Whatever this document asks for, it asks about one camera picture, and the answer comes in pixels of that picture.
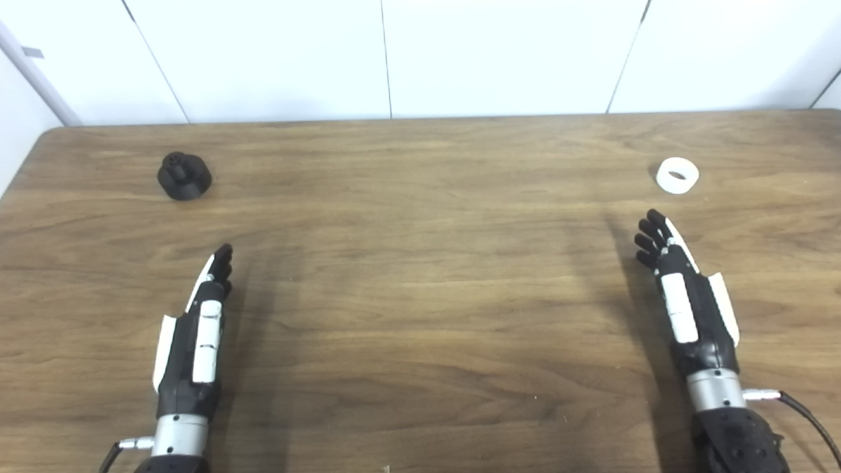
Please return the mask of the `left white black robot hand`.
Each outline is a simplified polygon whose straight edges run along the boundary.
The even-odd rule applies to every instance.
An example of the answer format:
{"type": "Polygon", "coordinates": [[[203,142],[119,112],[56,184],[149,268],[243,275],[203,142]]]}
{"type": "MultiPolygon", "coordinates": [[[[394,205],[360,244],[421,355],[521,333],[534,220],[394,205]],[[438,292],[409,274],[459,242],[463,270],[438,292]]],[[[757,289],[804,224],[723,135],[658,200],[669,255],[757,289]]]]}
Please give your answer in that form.
{"type": "Polygon", "coordinates": [[[197,276],[183,314],[166,315],[162,321],[153,374],[157,418],[214,418],[221,396],[218,362],[232,259],[233,246],[220,246],[197,276]]]}

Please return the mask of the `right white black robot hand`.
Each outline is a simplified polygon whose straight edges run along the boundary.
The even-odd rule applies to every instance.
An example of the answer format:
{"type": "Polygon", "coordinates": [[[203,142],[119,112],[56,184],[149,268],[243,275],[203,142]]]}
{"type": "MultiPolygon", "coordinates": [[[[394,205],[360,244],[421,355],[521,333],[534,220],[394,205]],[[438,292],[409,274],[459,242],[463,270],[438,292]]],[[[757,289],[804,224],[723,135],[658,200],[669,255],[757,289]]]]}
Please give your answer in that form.
{"type": "Polygon", "coordinates": [[[682,375],[727,369],[739,373],[740,330],[721,273],[705,275],[667,216],[651,209],[634,237],[636,258],[651,271],[672,332],[671,350],[682,375]]]}

